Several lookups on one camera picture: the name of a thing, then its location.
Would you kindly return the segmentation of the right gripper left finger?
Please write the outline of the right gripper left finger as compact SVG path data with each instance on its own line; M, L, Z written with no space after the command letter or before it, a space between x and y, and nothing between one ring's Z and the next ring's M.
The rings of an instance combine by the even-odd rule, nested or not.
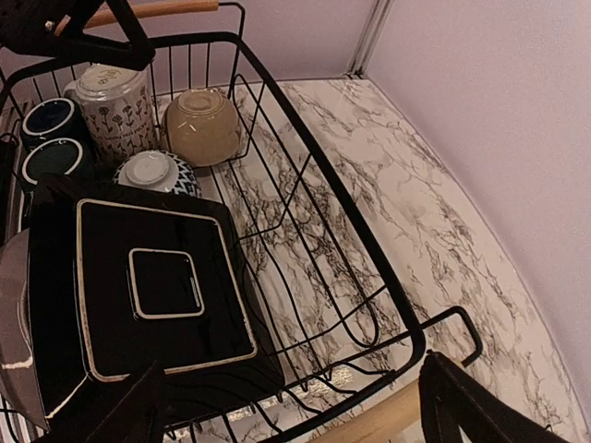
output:
M70 422L70 442L161 442L164 371L158 362L111 383Z

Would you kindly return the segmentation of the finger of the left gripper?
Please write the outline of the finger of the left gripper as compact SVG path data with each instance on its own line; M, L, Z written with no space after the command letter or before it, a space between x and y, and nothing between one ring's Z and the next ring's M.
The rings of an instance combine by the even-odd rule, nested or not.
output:
M103 5L127 37L124 42L84 31ZM134 70L144 69L155 56L127 1L3 1L1 45L20 55Z

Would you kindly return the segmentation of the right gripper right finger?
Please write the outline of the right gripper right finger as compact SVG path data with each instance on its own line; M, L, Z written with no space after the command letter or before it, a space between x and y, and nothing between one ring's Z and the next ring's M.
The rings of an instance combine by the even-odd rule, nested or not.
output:
M427 442L562 442L497 399L442 353L428 353L418 378Z

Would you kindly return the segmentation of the grey reindeer plate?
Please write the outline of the grey reindeer plate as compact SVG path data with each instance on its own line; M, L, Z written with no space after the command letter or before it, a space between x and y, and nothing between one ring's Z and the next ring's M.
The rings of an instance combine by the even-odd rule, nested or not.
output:
M18 413L47 431L30 337L28 258L28 230L1 248L1 393Z

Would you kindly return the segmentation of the square floral plate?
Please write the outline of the square floral plate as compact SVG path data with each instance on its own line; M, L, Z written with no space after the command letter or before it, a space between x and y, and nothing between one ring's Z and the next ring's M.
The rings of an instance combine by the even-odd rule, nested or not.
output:
M212 200L44 176L30 211L29 312L47 418L153 363L170 422L284 384L233 218Z

